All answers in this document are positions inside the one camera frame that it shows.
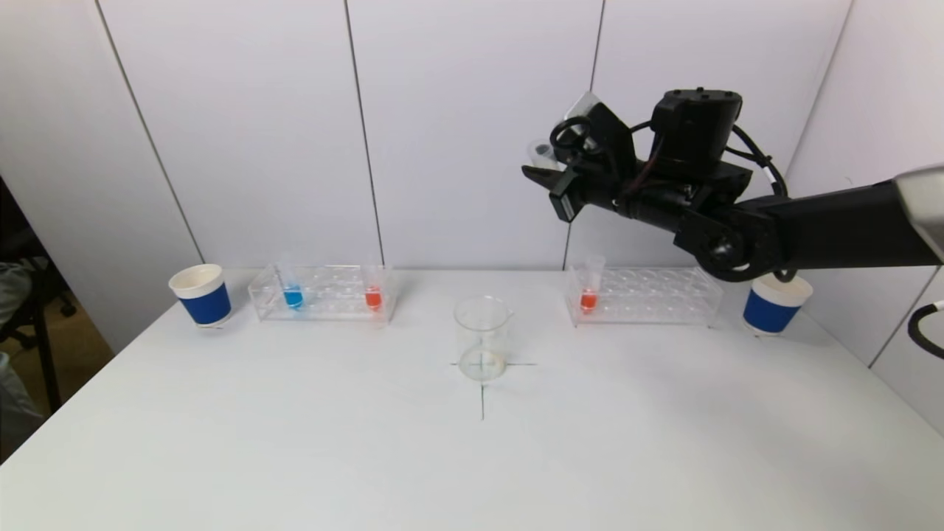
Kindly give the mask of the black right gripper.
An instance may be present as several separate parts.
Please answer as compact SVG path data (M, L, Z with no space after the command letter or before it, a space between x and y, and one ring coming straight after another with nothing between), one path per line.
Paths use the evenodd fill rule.
M602 164L571 164L563 172L523 165L522 173L533 184L549 192L554 211L566 223L575 221L587 206L599 207L623 218L633 219L633 202L628 188L644 164L630 164L620 171Z

